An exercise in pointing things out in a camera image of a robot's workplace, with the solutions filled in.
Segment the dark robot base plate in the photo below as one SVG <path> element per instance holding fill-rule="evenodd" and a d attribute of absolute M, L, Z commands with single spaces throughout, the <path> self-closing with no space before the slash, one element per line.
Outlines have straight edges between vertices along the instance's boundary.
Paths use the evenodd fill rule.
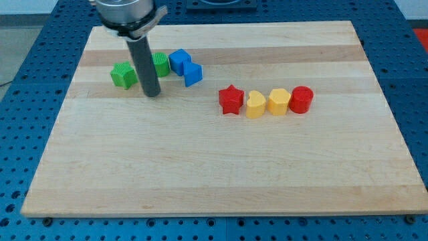
<path fill-rule="evenodd" d="M 186 0 L 186 9 L 199 10 L 256 10 L 258 0 Z"/>

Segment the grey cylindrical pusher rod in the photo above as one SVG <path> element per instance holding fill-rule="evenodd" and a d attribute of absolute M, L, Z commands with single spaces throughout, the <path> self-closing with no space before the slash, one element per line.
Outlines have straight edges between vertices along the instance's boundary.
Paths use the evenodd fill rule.
<path fill-rule="evenodd" d="M 161 87 L 147 37 L 127 42 L 127 46 L 144 94 L 147 97 L 158 96 L 161 93 Z"/>

